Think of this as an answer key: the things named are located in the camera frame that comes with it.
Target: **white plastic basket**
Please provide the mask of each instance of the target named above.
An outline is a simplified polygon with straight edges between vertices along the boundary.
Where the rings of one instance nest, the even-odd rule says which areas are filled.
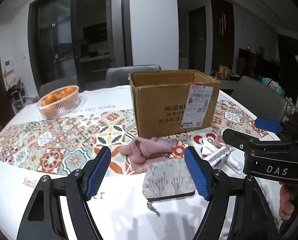
[[[76,91],[71,93],[70,95],[46,106],[41,106],[41,103],[45,101],[45,98],[48,94],[60,94],[61,91],[66,90],[68,87],[74,87]],[[39,109],[42,116],[46,119],[57,118],[63,114],[70,112],[74,109],[79,103],[79,87],[78,86],[67,86],[63,88],[56,89],[52,92],[48,93],[44,97],[40,98],[36,103],[37,108]]]

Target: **basket of oranges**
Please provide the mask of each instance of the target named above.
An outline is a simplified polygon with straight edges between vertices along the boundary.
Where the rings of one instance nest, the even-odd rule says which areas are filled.
[[[46,119],[56,118],[74,109],[79,102],[79,87],[56,89],[40,98],[36,106]]]

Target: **floral tile pattern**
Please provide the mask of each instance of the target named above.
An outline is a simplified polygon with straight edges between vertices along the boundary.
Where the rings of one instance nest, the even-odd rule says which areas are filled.
[[[267,135],[236,104],[219,100],[208,128],[210,136],[217,136],[226,128],[259,138]],[[188,146],[199,146],[194,141],[195,135],[205,130],[164,136],[177,141],[169,159],[182,158]],[[0,161],[33,171],[68,175],[76,168],[83,168],[103,146],[108,146],[112,158],[106,176],[133,175],[137,172],[119,149],[135,137],[138,130],[132,109],[17,124],[5,127],[0,134]]]

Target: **table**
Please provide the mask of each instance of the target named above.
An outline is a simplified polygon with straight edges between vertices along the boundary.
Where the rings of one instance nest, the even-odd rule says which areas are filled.
[[[130,87],[85,91],[80,98],[73,112],[54,122],[44,121],[35,105],[26,106],[1,132],[0,146],[6,146],[0,147],[1,230],[9,239],[16,239],[23,212],[36,182],[42,176],[41,172],[48,173],[52,178],[66,175],[72,169],[82,167],[87,160],[95,157],[101,146],[107,145],[112,151],[112,162],[98,195],[88,202],[103,238],[192,239],[208,203],[197,193],[193,197],[155,202],[153,205],[161,214],[157,217],[147,208],[147,200],[142,194],[145,174],[133,171],[128,159],[119,153],[119,146],[137,136]],[[220,91],[212,126],[207,130],[220,133],[230,127],[261,140],[278,140],[275,134],[255,128],[255,118]],[[60,130],[71,134],[72,129],[76,131],[74,138],[59,134]],[[3,135],[6,130],[11,131],[7,138]],[[194,137],[202,132],[206,129],[166,138],[177,139],[180,149],[193,145],[199,151],[201,145]],[[232,156],[242,168],[243,152],[235,150]],[[245,176],[238,176],[228,167],[223,170],[229,176]],[[257,181],[278,220],[280,185],[265,179],[257,178]],[[230,197],[220,239],[227,237],[234,201],[234,197]],[[61,207],[69,239],[76,239],[65,197],[61,197]]]

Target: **screw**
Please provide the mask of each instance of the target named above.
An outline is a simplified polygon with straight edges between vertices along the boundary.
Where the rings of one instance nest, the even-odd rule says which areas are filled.
[[[44,176],[41,178],[41,181],[42,181],[42,182],[46,182],[48,179],[49,179],[49,176],[44,175]]]
[[[216,170],[214,170],[214,173],[215,173],[217,176],[220,176],[220,175],[222,174],[222,170],[216,169]]]
[[[76,170],[74,171],[74,176],[79,176],[81,173],[82,173],[82,170],[80,170],[80,169],[76,169]]]
[[[253,181],[253,180],[254,180],[254,176],[252,176],[252,175],[247,175],[247,179],[248,179],[249,181]]]

